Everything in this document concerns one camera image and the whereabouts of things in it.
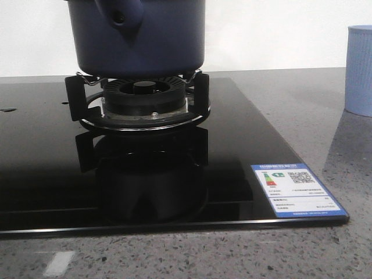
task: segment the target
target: energy label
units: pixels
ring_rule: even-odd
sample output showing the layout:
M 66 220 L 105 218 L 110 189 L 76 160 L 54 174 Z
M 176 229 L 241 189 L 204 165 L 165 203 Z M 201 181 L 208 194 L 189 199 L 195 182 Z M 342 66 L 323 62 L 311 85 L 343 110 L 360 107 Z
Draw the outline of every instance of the energy label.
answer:
M 277 217 L 347 214 L 303 163 L 255 164 L 252 168 Z

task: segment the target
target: blue cup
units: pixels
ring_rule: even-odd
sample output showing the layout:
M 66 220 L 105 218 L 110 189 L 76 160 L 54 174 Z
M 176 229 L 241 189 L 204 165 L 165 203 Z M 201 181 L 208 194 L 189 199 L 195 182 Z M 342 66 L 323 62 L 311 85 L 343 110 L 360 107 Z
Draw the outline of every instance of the blue cup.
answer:
M 372 25 L 349 27 L 345 109 L 372 117 Z

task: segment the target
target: burner ring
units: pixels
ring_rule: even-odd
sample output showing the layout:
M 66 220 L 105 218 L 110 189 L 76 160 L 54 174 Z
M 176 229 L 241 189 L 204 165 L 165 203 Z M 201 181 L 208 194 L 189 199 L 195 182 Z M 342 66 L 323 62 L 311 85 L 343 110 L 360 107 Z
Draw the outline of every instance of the burner ring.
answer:
M 185 84 L 178 77 L 114 80 L 103 88 L 105 108 L 120 115 L 166 113 L 185 105 Z
M 93 110 L 92 114 L 84 119 L 80 119 L 80 123 L 87 129 L 99 129 L 102 131 L 158 131 L 168 128 L 176 128 L 187 124 L 197 125 L 203 122 L 209 115 L 210 107 L 207 115 L 199 115 L 181 108 L 178 113 L 167 113 L 159 115 L 161 117 L 151 116 L 121 116 L 121 118 L 112 118 L 111 116 L 102 114 L 103 112 L 103 92 L 91 95 L 87 98 L 89 107 Z

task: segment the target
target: black glass cooktop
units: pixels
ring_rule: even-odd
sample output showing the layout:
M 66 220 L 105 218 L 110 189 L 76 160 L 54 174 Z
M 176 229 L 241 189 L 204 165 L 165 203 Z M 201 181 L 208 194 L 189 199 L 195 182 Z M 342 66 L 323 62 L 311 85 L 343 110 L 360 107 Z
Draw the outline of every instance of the black glass cooktop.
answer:
M 62 77 L 60 83 L 0 84 L 0 234 L 125 234 L 348 221 L 347 213 L 278 214 L 252 165 L 303 162 L 230 79 L 211 79 L 210 101 L 211 114 L 197 127 L 102 135 L 71 121 Z

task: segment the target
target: speckled countertop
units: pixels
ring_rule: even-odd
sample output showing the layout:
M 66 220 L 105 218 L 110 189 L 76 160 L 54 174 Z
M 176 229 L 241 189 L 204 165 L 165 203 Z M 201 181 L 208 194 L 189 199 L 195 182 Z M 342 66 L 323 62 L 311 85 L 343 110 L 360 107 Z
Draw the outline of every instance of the speckled countertop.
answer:
M 6 240 L 0 278 L 372 278 L 372 118 L 344 112 L 345 69 L 211 77 L 232 78 L 341 202 L 349 224 Z

